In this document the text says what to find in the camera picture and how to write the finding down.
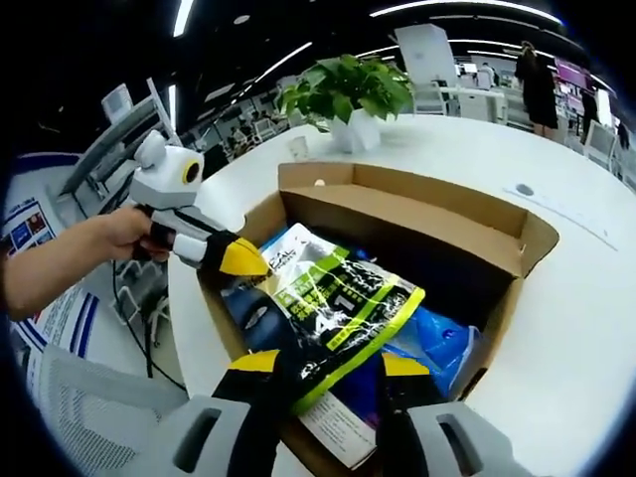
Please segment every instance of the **green leaves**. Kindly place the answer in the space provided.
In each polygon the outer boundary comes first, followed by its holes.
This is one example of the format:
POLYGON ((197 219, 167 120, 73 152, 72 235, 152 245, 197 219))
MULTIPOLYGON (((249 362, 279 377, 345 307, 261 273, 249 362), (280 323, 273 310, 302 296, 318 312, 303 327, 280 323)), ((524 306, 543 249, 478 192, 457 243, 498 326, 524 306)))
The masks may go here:
POLYGON ((355 109, 386 119, 412 101, 411 83, 397 68, 379 58, 359 60, 352 55, 320 60, 289 86, 276 105, 286 114, 298 109, 307 122, 340 118, 348 123, 355 109))

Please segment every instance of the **black dress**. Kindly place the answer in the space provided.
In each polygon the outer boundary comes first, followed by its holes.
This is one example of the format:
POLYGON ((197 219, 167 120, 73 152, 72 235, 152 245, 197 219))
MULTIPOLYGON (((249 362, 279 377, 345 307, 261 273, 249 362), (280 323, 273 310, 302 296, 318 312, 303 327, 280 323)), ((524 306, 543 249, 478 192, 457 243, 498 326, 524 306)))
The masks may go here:
POLYGON ((558 129, 555 81, 540 58, 535 64, 528 57, 517 59, 515 76, 524 83, 524 105, 534 124, 558 129))

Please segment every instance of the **black ceiling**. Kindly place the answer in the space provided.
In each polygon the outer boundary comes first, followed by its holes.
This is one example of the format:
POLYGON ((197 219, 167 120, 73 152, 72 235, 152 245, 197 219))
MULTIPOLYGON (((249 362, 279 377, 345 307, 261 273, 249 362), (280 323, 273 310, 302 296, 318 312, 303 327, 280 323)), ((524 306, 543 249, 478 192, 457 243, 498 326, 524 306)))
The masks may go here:
MULTIPOLYGON (((100 101, 122 82, 133 100, 148 94, 145 79, 159 89, 178 87, 179 132, 197 123, 211 107, 223 108, 243 83, 261 75, 307 42, 313 45, 261 81, 250 93, 270 89, 285 75, 313 61, 359 54, 391 45, 395 28, 432 22, 449 39, 468 38, 520 44, 589 66, 583 50, 563 27, 524 12, 483 5, 433 5, 371 18, 369 13, 400 4, 396 0, 195 0, 186 33, 173 38, 179 0, 90 0, 38 6, 19 37, 23 53, 14 68, 25 93, 22 116, 26 150, 83 151, 107 126, 100 101), (235 25, 234 19, 250 19, 235 25), (463 18, 431 19, 439 16, 463 18), (485 19, 498 17, 518 23, 485 19), (205 103, 215 89, 234 82, 223 96, 205 103)), ((550 12, 539 2, 523 2, 550 12)), ((501 52, 484 45, 454 44, 501 52)), ((590 66, 594 71, 598 65, 590 66)))

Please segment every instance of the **human arm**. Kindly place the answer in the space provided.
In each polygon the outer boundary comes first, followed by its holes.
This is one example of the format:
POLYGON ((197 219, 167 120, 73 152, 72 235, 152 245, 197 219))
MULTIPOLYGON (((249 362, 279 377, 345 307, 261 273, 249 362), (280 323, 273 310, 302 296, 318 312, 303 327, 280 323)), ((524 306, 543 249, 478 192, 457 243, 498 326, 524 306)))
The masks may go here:
POLYGON ((122 208, 91 217, 53 240, 6 259, 2 283, 10 319, 24 320, 44 309, 101 263, 130 259, 139 240, 153 257, 166 259, 165 250, 144 238, 150 226, 141 211, 122 208))

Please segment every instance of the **blue plastic bag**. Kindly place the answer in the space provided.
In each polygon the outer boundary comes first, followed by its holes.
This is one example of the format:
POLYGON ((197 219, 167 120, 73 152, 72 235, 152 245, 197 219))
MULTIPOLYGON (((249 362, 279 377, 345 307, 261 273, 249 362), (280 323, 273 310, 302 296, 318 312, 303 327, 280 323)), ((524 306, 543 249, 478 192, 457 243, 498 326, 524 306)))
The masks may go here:
POLYGON ((460 326, 420 306, 385 344, 385 350, 426 366, 439 390, 448 397, 450 387, 478 338, 477 328, 460 326))

